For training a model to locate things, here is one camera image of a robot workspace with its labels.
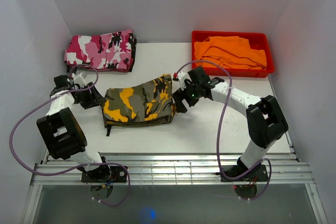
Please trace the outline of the yellow camouflage trousers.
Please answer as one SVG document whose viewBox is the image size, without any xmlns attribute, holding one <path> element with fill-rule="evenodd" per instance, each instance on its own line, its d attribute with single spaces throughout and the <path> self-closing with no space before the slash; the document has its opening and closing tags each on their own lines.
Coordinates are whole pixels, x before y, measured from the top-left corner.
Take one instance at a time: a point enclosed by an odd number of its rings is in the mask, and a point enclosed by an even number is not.
<svg viewBox="0 0 336 224">
<path fill-rule="evenodd" d="M 110 88 L 102 106 L 107 136 L 114 126 L 147 127 L 170 124 L 176 114 L 172 77 L 163 74 L 130 88 Z"/>
</svg>

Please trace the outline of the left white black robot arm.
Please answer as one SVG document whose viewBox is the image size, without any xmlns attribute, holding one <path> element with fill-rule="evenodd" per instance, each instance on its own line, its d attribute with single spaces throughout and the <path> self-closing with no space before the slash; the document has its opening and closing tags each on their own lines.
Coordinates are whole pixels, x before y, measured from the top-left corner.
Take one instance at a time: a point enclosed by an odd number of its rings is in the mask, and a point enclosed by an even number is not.
<svg viewBox="0 0 336 224">
<path fill-rule="evenodd" d="M 111 178 L 111 168 L 104 164 L 106 159 L 100 153 L 86 150 L 87 139 L 72 113 L 75 104 L 90 109 L 104 105 L 105 98 L 92 82 L 86 82 L 83 73 L 57 76 L 54 83 L 50 108 L 36 122 L 50 155 L 54 159 L 72 158 L 78 164 L 85 164 L 78 169 L 86 176 L 94 181 L 107 182 Z"/>
</svg>

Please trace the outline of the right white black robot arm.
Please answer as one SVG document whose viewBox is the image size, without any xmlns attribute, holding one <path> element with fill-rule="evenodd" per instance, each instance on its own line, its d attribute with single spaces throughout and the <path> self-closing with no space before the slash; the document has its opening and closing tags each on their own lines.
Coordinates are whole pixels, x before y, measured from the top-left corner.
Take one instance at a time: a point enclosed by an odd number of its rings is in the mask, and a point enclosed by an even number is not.
<svg viewBox="0 0 336 224">
<path fill-rule="evenodd" d="M 177 72 L 173 76 L 180 87 L 173 93 L 178 113 L 186 113 L 199 99 L 206 98 L 242 114 L 247 120 L 249 144 L 237 160 L 236 165 L 225 171 L 219 167 L 222 180 L 250 180 L 256 175 L 264 156 L 282 138 L 289 126 L 277 99 L 268 95 L 258 97 L 232 86 L 232 82 L 215 77 L 210 78 L 202 67 L 189 72 Z"/>
</svg>

